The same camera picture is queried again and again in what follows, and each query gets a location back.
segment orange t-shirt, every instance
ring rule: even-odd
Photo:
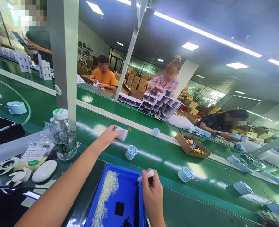
[[[110,70],[106,74],[102,74],[101,71],[97,68],[93,71],[90,78],[98,80],[101,84],[116,86],[115,75]]]

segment hair bun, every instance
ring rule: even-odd
[[[181,63],[181,56],[176,55],[176,56],[174,57],[174,60],[175,60],[175,61],[178,61],[179,63]]]

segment cable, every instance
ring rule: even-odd
[[[24,99],[24,97],[20,94],[20,93],[18,93],[16,90],[14,90],[12,87],[10,87],[9,85],[7,85],[6,83],[4,83],[3,81],[1,81],[0,80],[0,83],[2,83],[3,85],[5,85],[5,86],[7,86],[8,88],[10,88],[12,91],[14,91],[19,97],[21,97],[21,99],[25,102],[25,104],[27,105],[27,107],[28,107],[28,117],[26,118],[26,120],[22,123],[22,126],[24,125],[24,124],[26,124],[27,123],[27,121],[30,119],[30,117],[31,117],[31,107],[30,107],[30,105],[29,105],[29,103],[27,102],[27,100],[26,99]]]

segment white granules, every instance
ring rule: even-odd
[[[119,188],[117,176],[118,173],[111,170],[107,171],[102,191],[98,198],[98,204],[96,205],[91,227],[103,227],[103,219],[107,217],[108,211],[105,207],[105,202],[107,202],[109,197],[116,193]]]

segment woman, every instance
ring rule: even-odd
[[[169,62],[161,76],[154,77],[146,82],[146,87],[150,90],[151,95],[157,95],[168,89],[174,95],[178,86],[177,74],[181,66],[181,56],[175,56],[174,60]]]
[[[116,125],[107,128],[73,163],[73,165],[27,210],[15,227],[61,226],[78,193],[92,170],[98,156],[122,135],[115,132]],[[163,187],[158,173],[154,171],[149,186],[147,171],[142,171],[143,199],[152,227],[165,227],[163,216]]]
[[[225,139],[234,140],[231,135],[232,128],[234,125],[247,124],[248,116],[249,113],[246,110],[230,110],[208,115],[197,123],[196,126],[212,134],[222,136]]]

